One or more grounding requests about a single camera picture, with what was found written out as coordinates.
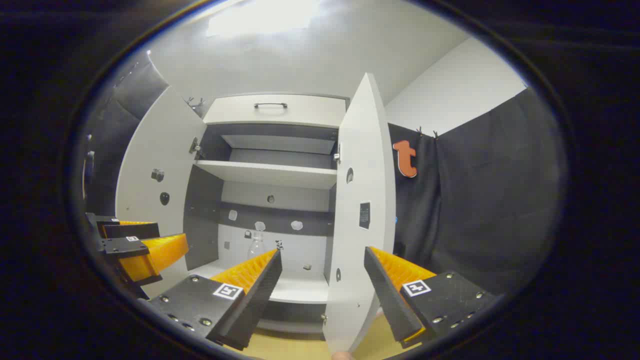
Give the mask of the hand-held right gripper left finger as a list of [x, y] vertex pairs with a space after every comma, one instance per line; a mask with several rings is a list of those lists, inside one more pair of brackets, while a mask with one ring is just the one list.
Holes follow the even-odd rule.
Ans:
[[274, 249], [212, 277], [189, 275], [151, 299], [149, 308], [193, 337], [242, 351], [281, 273], [281, 251]]

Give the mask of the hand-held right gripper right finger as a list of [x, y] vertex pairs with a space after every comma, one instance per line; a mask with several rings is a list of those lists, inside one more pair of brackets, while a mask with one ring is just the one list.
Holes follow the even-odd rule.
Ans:
[[365, 248], [363, 265], [404, 348], [462, 330], [498, 300], [458, 272], [434, 273], [372, 246]]

